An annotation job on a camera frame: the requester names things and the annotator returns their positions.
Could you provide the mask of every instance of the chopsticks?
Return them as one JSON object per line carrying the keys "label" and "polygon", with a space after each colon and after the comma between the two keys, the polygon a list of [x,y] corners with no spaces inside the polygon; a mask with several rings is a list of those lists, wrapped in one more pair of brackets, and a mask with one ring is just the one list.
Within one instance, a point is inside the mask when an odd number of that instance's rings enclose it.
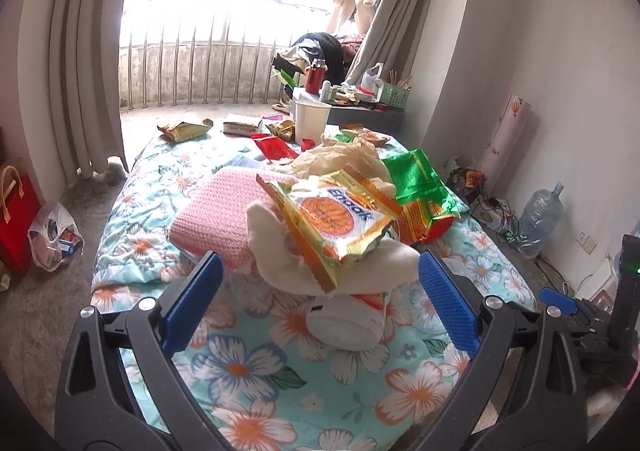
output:
{"label": "chopsticks", "polygon": [[398,88],[407,88],[409,82],[411,81],[411,79],[413,79],[413,76],[409,76],[407,79],[405,79],[404,81],[402,81],[401,83],[398,82],[398,72],[396,72],[395,70],[391,69],[389,71],[389,83],[392,84],[393,86],[396,86]]}
{"label": "chopsticks", "polygon": [[404,81],[402,81],[398,87],[399,88],[407,88],[407,85],[409,84],[409,81],[411,81],[411,79],[413,79],[413,76],[409,76],[407,79],[405,79]]}

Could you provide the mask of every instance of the pink towel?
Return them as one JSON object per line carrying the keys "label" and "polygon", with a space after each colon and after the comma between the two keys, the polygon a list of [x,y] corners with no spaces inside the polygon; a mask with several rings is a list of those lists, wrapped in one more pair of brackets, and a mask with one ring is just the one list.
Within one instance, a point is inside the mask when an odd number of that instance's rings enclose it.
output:
{"label": "pink towel", "polygon": [[178,212],[169,231],[169,241],[176,247],[202,256],[215,251],[225,269],[235,271],[253,259],[247,242],[246,208],[260,200],[271,211],[276,206],[255,181],[256,174],[265,180],[296,182],[295,177],[274,171],[230,166],[214,173],[189,204]]}

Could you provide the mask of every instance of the bed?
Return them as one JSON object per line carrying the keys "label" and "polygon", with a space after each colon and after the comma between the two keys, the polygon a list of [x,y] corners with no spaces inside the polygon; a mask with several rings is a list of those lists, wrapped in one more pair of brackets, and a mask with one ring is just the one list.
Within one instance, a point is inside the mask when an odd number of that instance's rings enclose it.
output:
{"label": "bed", "polygon": [[[404,152],[392,140],[381,158]],[[188,275],[193,258],[168,241],[177,211],[224,166],[264,167],[254,142],[209,134],[140,153],[111,210],[98,247],[92,304],[102,313],[158,297]],[[464,263],[482,294],[535,309],[516,269],[468,210],[430,245]],[[306,330],[309,297],[276,290],[255,267],[225,272],[223,285],[174,363],[194,397],[238,450],[389,449],[411,424],[434,416],[468,355],[450,342],[418,283],[392,291],[382,341],[365,352],[328,348]],[[136,366],[127,376],[148,423],[167,431]]]}

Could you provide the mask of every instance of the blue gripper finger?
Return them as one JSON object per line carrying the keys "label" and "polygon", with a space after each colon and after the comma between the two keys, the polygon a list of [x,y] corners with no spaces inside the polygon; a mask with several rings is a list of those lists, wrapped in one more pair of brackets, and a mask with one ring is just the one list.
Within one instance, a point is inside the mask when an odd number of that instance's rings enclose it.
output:
{"label": "blue gripper finger", "polygon": [[447,269],[429,251],[420,255],[418,279],[454,346],[474,357],[480,349],[478,319]]}
{"label": "blue gripper finger", "polygon": [[222,283],[222,259],[215,253],[204,257],[206,261],[196,268],[191,281],[164,317],[160,346],[169,357],[187,348]]}
{"label": "blue gripper finger", "polygon": [[557,290],[545,287],[538,294],[540,301],[548,306],[557,306],[560,312],[566,315],[574,315],[578,312],[578,306],[572,297],[560,294]]}

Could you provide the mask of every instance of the curtain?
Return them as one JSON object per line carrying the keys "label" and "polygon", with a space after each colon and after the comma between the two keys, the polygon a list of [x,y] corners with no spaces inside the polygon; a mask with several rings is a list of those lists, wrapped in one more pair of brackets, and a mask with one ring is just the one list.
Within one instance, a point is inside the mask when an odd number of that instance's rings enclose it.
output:
{"label": "curtain", "polygon": [[356,84],[363,72],[383,62],[383,73],[394,69],[407,77],[414,64],[430,0],[382,0],[362,46],[358,51],[347,82]]}
{"label": "curtain", "polygon": [[118,46],[124,0],[56,0],[49,41],[51,115],[67,181],[128,171],[120,126]]}

